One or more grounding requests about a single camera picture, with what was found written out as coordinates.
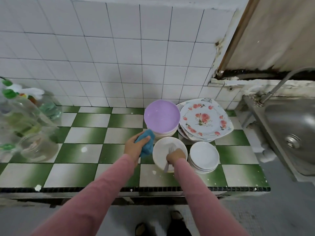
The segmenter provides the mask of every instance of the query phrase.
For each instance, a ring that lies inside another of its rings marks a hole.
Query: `purple bowl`
[[[180,120],[180,112],[174,103],[157,100],[144,111],[144,122],[148,129],[163,134],[174,130]]]

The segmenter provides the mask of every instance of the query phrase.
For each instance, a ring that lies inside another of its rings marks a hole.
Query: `checkered countertop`
[[[62,108],[64,113],[58,124],[59,130],[52,137],[59,145],[57,154],[41,163],[31,162],[19,154],[2,158],[2,192],[3,189],[10,192],[13,188],[34,190],[37,185],[43,187],[42,192],[65,187],[67,189],[63,192],[67,192],[85,187],[123,154],[127,139],[147,128],[143,108]],[[220,164],[215,171],[199,176],[214,191],[269,191],[269,184],[235,112],[227,112],[234,131],[212,142],[220,154]],[[189,152],[193,142],[178,132],[173,137],[182,140]],[[153,191],[167,191],[169,188],[181,191],[174,174],[164,174],[155,166],[152,156],[139,159],[139,163],[123,190],[141,192],[156,187]]]

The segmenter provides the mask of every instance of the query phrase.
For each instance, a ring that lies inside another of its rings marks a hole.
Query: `pink sleeve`
[[[100,177],[35,229],[32,235],[96,235],[120,189],[133,175],[134,168],[132,159],[124,154]]]
[[[177,160],[174,168],[175,178],[183,189],[200,236],[249,235],[185,159]]]

